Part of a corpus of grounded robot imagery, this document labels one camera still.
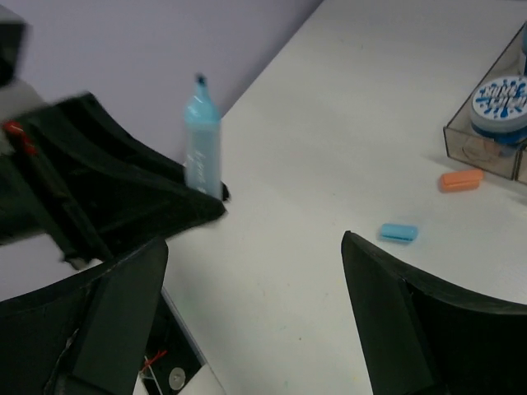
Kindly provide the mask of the blue highlighter cap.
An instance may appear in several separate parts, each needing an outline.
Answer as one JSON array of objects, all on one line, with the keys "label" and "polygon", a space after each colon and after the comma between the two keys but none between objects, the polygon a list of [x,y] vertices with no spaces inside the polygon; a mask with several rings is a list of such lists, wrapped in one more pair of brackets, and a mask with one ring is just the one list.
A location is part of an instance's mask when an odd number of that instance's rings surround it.
[{"label": "blue highlighter cap", "polygon": [[380,238],[398,243],[412,243],[418,237],[415,225],[384,223],[380,227]]}]

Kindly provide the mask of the orange highlighter cap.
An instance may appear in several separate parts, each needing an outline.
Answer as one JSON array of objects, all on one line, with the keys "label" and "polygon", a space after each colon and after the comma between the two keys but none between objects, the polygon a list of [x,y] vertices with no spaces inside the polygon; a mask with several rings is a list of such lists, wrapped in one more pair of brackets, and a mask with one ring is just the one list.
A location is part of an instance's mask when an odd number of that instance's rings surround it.
[{"label": "orange highlighter cap", "polygon": [[474,190],[480,186],[483,177],[484,173],[479,169],[445,173],[439,179],[439,188],[444,193]]}]

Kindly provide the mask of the blue highlighter pen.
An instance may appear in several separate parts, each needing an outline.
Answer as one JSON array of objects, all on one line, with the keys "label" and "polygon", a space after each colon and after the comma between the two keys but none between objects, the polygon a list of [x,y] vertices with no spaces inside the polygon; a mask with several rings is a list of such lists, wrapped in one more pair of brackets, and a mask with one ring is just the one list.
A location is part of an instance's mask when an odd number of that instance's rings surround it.
[{"label": "blue highlighter pen", "polygon": [[202,73],[194,78],[194,93],[184,110],[184,129],[186,185],[221,200],[222,117]]}]

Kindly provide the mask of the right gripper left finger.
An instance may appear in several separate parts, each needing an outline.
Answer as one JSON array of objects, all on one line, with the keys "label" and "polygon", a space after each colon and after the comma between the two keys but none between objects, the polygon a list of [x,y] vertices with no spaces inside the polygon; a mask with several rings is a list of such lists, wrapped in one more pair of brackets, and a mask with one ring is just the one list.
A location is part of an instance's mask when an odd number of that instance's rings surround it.
[{"label": "right gripper left finger", "polygon": [[131,394],[168,247],[133,251],[1,303],[3,394]]}]

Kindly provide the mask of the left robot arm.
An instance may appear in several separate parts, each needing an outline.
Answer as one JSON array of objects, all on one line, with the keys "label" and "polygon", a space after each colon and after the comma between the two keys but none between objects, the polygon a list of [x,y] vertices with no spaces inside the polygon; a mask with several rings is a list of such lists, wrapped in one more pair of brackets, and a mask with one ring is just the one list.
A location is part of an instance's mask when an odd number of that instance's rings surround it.
[{"label": "left robot arm", "polygon": [[1,242],[46,234],[75,268],[225,214],[183,166],[127,133],[90,93],[53,104],[16,78],[28,25],[1,12]]}]

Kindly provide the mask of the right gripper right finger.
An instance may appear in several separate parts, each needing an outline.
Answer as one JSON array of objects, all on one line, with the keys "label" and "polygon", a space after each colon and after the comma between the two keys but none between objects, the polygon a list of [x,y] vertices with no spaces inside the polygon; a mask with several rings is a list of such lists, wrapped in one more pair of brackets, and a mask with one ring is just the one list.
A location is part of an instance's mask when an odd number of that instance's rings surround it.
[{"label": "right gripper right finger", "polygon": [[348,231],[343,270],[375,394],[524,394],[526,307],[413,267]]}]

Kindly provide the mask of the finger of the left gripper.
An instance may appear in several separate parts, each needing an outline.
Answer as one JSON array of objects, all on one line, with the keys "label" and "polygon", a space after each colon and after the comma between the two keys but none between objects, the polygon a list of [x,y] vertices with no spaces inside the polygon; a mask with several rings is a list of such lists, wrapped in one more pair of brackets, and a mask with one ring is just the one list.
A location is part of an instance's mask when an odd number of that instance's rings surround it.
[{"label": "finger of the left gripper", "polygon": [[76,269],[225,214],[183,166],[133,138],[90,93],[1,124],[1,242],[46,234]]},{"label": "finger of the left gripper", "polygon": [[222,201],[228,202],[230,200],[230,192],[225,184],[222,184]]}]

